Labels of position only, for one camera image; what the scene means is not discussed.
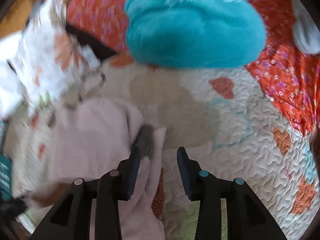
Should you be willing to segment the red floral blanket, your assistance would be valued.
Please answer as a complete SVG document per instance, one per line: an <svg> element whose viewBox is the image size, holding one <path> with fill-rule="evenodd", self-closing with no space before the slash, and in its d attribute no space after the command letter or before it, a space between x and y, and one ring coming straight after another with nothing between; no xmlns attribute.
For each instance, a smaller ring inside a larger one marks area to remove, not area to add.
<svg viewBox="0 0 320 240"><path fill-rule="evenodd" d="M308 54L295 41L293 26L303 10L296 0L249 0L267 27L267 45L257 61L247 65L265 95L303 135L319 127L319 55ZM71 31L97 49L116 52L111 65L133 62L125 49L125 0L71 0L67 23Z"/></svg>

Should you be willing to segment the grey white plush item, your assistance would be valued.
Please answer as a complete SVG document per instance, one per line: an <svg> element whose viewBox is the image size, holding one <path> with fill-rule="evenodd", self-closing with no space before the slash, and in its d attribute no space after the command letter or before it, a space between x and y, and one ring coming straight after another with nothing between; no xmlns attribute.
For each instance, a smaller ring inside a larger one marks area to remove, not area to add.
<svg viewBox="0 0 320 240"><path fill-rule="evenodd" d="M291 0L295 22L292 36L296 47L304 54L319 54L319 29L300 0Z"/></svg>

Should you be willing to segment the white floral pillow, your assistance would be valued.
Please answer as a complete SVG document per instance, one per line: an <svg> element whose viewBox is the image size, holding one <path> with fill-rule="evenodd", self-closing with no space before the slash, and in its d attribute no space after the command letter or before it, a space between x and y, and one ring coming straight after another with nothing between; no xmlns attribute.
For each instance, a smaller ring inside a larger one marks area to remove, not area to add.
<svg viewBox="0 0 320 240"><path fill-rule="evenodd" d="M82 46L66 26L63 0L45 0L29 23L1 39L1 119L26 100L29 111L59 100L100 66L90 46Z"/></svg>

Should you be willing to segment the teal fluffy cushion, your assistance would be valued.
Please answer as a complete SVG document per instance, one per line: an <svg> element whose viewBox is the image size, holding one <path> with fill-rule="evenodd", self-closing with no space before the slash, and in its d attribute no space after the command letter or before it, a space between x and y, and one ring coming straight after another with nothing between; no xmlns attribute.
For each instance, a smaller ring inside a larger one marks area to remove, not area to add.
<svg viewBox="0 0 320 240"><path fill-rule="evenodd" d="M236 68L265 48L263 19L247 0L126 0L132 57L168 68Z"/></svg>

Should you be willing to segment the pale pink small garment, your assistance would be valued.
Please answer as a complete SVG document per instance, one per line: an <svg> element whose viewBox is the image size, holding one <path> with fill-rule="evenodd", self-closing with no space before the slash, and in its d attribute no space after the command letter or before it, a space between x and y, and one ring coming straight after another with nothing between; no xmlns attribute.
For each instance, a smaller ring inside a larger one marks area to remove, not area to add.
<svg viewBox="0 0 320 240"><path fill-rule="evenodd" d="M49 145L46 182L30 194L32 207L53 205L76 178L98 179L141 152L134 193L120 202L123 239L164 239L162 222L151 208L162 168L166 129L148 124L141 111L121 99L92 98L74 109L61 107Z"/></svg>

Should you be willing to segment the teal box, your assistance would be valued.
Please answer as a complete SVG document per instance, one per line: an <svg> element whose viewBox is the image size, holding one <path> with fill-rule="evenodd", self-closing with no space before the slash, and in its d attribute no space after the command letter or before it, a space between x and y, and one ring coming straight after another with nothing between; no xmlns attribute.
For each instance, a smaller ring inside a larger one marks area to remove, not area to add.
<svg viewBox="0 0 320 240"><path fill-rule="evenodd" d="M9 200L11 198L12 160L3 154L3 146L6 131L7 124L1 121L0 187L2 200Z"/></svg>

